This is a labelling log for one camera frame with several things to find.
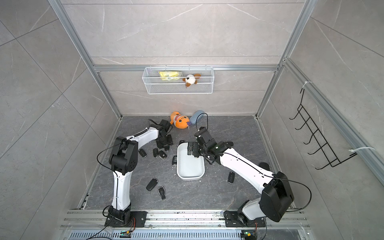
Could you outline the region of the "large black key front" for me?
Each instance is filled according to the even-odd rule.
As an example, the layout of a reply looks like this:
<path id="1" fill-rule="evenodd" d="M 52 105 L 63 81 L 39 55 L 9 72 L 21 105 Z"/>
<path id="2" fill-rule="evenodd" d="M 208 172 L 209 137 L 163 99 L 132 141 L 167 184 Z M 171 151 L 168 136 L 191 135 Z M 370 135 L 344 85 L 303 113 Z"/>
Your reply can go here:
<path id="1" fill-rule="evenodd" d="M 146 190 L 149 192 L 152 191 L 155 188 L 155 186 L 158 184 L 158 182 L 159 181 L 156 178 L 151 179 L 150 182 L 146 186 Z"/>

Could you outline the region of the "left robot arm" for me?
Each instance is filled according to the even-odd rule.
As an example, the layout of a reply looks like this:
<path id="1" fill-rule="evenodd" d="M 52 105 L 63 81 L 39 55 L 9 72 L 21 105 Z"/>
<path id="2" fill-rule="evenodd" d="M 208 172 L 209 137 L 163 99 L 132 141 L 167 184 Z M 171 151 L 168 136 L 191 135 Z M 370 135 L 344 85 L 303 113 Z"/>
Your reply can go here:
<path id="1" fill-rule="evenodd" d="M 110 147 L 108 169 L 114 174 L 114 198 L 108 207 L 106 227 L 128 227 L 136 223 L 131 214 L 130 186 L 134 169 L 138 164 L 139 149 L 151 141 L 168 142 L 171 123 L 161 120 L 156 123 L 149 119 L 149 126 L 128 137 L 117 137 Z"/>

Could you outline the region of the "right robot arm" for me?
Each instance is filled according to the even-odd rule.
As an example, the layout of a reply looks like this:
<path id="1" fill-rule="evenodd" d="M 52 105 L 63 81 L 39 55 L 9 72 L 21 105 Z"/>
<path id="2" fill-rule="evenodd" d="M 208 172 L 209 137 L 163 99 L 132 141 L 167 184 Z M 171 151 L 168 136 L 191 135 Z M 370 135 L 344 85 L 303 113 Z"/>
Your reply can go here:
<path id="1" fill-rule="evenodd" d="M 266 162 L 256 164 L 236 150 L 237 144 L 225 139 L 216 141 L 207 127 L 200 127 L 194 134 L 197 146 L 192 153 L 202 156 L 209 164 L 217 163 L 247 181 L 258 193 L 254 200 L 247 200 L 236 211 L 225 211 L 228 227 L 246 227 L 264 219 L 279 222 L 285 213 L 295 213 L 306 209 L 313 199 L 311 189 L 304 183 L 300 185 L 309 191 L 307 203 L 291 209 L 295 195 L 291 187 L 297 181 L 290 180 L 284 173 L 272 172 Z"/>

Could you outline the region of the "black VW key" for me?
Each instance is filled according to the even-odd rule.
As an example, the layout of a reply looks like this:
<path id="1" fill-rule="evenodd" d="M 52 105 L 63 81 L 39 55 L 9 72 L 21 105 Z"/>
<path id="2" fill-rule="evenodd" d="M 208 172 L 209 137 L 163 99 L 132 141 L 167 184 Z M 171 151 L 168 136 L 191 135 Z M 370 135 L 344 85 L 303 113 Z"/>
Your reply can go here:
<path id="1" fill-rule="evenodd" d="M 153 156 L 157 158 L 159 156 L 159 150 L 157 148 L 153 149 Z"/>

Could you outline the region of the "black key with buttons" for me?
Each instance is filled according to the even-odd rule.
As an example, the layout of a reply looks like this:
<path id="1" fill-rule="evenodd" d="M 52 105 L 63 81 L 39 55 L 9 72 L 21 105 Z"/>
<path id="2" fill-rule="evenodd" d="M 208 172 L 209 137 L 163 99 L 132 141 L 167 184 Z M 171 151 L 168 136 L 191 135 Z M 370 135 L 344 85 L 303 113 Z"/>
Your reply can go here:
<path id="1" fill-rule="evenodd" d="M 177 167 L 177 163 L 178 163 L 178 157 L 177 156 L 173 156 L 172 167 L 176 168 Z"/>

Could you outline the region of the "white storage box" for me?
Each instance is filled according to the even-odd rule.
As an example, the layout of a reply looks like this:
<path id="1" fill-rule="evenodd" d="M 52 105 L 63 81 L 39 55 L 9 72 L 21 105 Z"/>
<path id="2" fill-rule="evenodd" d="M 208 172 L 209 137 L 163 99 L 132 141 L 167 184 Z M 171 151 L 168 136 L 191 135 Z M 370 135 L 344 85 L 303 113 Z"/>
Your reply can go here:
<path id="1" fill-rule="evenodd" d="M 204 158 L 188 155 L 188 145 L 193 143 L 182 143 L 177 149 L 177 174 L 184 181 L 200 180 L 205 174 Z"/>

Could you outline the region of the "black car key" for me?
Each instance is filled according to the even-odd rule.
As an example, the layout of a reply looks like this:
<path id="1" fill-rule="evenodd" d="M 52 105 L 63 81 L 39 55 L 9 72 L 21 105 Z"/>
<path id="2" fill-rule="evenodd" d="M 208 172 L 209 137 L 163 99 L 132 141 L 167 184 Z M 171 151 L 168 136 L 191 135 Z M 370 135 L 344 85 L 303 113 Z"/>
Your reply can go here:
<path id="1" fill-rule="evenodd" d="M 145 158 L 147 156 L 147 153 L 143 149 L 139 149 L 139 154 L 141 155 L 142 158 Z"/>
<path id="2" fill-rule="evenodd" d="M 193 147 L 194 147 L 194 143 L 193 142 L 188 142 L 187 154 L 189 156 L 191 156 L 193 154 Z"/>

